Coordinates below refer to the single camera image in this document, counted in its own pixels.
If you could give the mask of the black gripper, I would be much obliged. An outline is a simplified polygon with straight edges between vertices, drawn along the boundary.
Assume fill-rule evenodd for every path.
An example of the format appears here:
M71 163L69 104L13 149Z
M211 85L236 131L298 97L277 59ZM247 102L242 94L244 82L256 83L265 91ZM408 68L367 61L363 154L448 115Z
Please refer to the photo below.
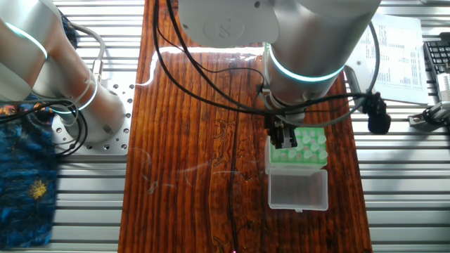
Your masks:
M264 129L270 134L271 144L275 149L296 148L298 146L295 129L301 121L289 118L287 115L275 115L268 109L264 110Z

